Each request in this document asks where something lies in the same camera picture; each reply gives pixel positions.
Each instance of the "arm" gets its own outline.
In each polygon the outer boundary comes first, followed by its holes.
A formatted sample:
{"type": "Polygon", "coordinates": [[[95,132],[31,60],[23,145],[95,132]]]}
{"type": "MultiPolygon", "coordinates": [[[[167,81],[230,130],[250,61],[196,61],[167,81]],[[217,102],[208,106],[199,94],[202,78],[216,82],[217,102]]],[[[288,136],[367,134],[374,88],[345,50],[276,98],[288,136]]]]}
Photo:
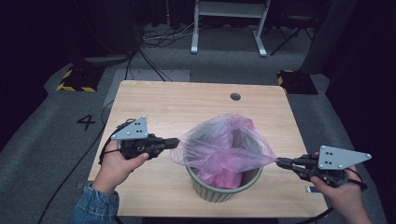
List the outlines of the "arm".
{"type": "MultiPolygon", "coordinates": [[[[117,149],[117,141],[111,141],[106,151],[117,149]]],[[[70,223],[113,223],[119,210],[119,195],[116,186],[141,166],[149,154],[144,153],[132,160],[125,160],[119,151],[104,156],[101,169],[93,183],[84,192],[75,207],[70,223]]]]}
{"type": "MultiPolygon", "coordinates": [[[[346,170],[346,177],[360,181],[359,178],[349,170],[346,170]]],[[[368,218],[363,202],[361,201],[361,188],[358,185],[346,183],[341,187],[332,188],[316,176],[311,178],[311,182],[329,199],[332,207],[340,213],[343,223],[372,223],[370,218],[368,218]]]]}

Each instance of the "table hole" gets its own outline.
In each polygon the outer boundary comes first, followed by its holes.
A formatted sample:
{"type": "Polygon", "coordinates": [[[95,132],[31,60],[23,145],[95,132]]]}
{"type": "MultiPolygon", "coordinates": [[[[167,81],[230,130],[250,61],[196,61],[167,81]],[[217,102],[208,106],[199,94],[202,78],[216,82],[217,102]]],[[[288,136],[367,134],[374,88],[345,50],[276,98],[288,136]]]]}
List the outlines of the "table hole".
{"type": "Polygon", "coordinates": [[[241,99],[241,95],[239,93],[233,92],[231,93],[231,99],[233,99],[234,101],[238,101],[241,99]]]}

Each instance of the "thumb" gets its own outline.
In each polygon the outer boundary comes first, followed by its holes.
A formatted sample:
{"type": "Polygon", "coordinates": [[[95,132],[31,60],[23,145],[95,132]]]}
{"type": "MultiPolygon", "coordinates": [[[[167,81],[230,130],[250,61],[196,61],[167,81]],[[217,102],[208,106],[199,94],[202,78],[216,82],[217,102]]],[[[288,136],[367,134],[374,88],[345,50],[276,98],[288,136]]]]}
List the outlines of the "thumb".
{"type": "Polygon", "coordinates": [[[143,163],[145,163],[145,161],[149,158],[149,154],[148,153],[143,153],[141,155],[139,155],[138,157],[129,160],[128,161],[128,168],[130,168],[130,170],[134,170],[137,167],[143,165],[143,163]]]}
{"type": "Polygon", "coordinates": [[[317,176],[312,176],[311,177],[311,182],[315,185],[315,187],[322,192],[323,194],[328,194],[330,193],[331,187],[328,186],[323,180],[321,180],[317,176]]]}

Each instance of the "pink plastic bag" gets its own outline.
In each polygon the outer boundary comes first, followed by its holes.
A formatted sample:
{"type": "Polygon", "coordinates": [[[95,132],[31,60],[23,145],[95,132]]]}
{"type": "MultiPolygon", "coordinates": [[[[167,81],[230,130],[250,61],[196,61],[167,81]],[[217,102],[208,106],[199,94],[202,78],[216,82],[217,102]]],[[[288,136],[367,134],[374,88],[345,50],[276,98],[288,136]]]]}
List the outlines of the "pink plastic bag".
{"type": "Polygon", "coordinates": [[[276,155],[251,119],[224,114],[185,133],[171,159],[189,166],[197,176],[219,189],[239,187],[242,172],[276,161],[276,155]]]}

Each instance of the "metal bracket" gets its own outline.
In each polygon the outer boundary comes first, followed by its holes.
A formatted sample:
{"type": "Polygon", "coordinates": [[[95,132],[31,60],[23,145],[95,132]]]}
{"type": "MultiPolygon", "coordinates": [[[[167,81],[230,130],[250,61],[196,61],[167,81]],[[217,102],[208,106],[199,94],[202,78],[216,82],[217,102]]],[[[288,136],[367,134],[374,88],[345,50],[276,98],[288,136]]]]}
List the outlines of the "metal bracket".
{"type": "Polygon", "coordinates": [[[146,116],[131,122],[119,132],[111,135],[112,140],[146,139],[149,137],[146,116]]]}
{"type": "Polygon", "coordinates": [[[321,146],[318,168],[321,170],[344,170],[349,166],[368,161],[370,154],[341,149],[338,147],[321,146]]]}

